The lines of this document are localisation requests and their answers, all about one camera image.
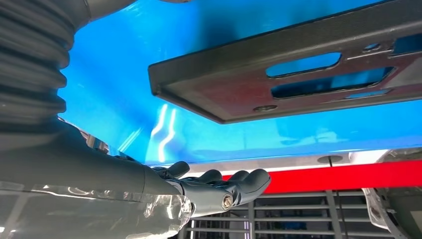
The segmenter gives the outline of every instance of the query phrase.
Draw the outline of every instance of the oval hole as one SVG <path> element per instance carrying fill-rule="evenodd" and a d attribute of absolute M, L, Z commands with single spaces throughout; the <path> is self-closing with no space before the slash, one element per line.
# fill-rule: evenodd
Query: oval hole
<path fill-rule="evenodd" d="M 280 63 L 267 68 L 265 71 L 268 77 L 280 77 L 288 74 L 318 70 L 334 66 L 340 60 L 341 54 L 338 52 L 327 53 L 318 56 L 311 56 L 295 61 Z"/>
<path fill-rule="evenodd" d="M 371 45 L 367 45 L 365 48 L 363 48 L 363 51 L 372 51 L 372 50 L 375 50 L 375 49 L 378 49 L 378 48 L 380 48 L 380 44 L 379 43 L 374 43 L 374 44 L 371 44 Z"/>

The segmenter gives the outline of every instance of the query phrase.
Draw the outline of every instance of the red stripe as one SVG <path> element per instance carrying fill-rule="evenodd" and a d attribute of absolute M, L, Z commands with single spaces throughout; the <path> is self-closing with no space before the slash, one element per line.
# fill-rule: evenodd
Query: red stripe
<path fill-rule="evenodd" d="M 265 193 L 422 186 L 421 172 L 422 160 L 270 172 Z"/>

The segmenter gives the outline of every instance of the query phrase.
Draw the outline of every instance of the metal bolt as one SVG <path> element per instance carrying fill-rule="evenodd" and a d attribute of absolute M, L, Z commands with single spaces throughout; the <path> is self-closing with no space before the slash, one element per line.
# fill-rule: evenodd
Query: metal bolt
<path fill-rule="evenodd" d="M 233 198 L 231 197 L 230 194 L 226 194 L 222 202 L 223 209 L 228 210 L 229 208 L 231 208 L 232 204 L 233 204 Z"/>

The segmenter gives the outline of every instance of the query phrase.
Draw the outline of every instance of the blue surface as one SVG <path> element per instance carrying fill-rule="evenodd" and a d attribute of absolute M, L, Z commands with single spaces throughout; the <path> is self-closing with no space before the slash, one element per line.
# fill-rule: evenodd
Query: blue surface
<path fill-rule="evenodd" d="M 373 2 L 141 0 L 78 32 L 61 117 L 147 164 L 422 146 L 422 101 L 219 125 L 150 93 L 152 63 Z"/>

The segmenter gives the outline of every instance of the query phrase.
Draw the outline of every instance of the clear plastic cover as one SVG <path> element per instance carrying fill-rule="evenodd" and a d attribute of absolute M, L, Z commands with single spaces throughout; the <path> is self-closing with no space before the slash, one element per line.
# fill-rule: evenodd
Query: clear plastic cover
<path fill-rule="evenodd" d="M 387 229 L 388 226 L 382 217 L 382 206 L 378 195 L 369 188 L 362 188 L 365 193 L 366 204 L 368 205 L 368 214 L 371 223 L 379 228 Z"/>
<path fill-rule="evenodd" d="M 1 239 L 163 239 L 190 215 L 182 195 L 0 182 Z"/>

